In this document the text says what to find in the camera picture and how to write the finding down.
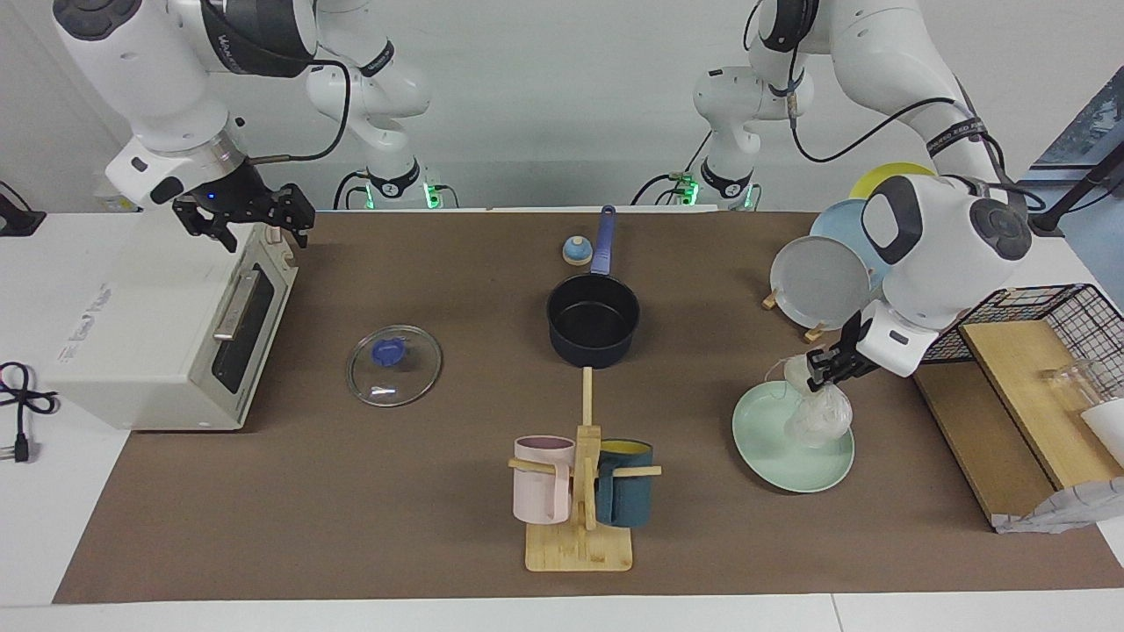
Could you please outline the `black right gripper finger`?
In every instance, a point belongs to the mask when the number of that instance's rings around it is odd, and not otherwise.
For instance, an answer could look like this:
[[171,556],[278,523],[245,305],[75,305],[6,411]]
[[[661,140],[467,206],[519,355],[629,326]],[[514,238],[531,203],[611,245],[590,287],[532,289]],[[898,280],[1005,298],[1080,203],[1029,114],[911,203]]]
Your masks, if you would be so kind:
[[217,241],[228,253],[233,254],[233,252],[236,252],[238,240],[227,227],[227,220],[224,217],[218,216],[206,219],[202,215],[199,215],[198,228],[202,236]]
[[298,249],[308,247],[308,233],[312,231],[316,209],[297,184],[280,189],[280,227],[293,237]]

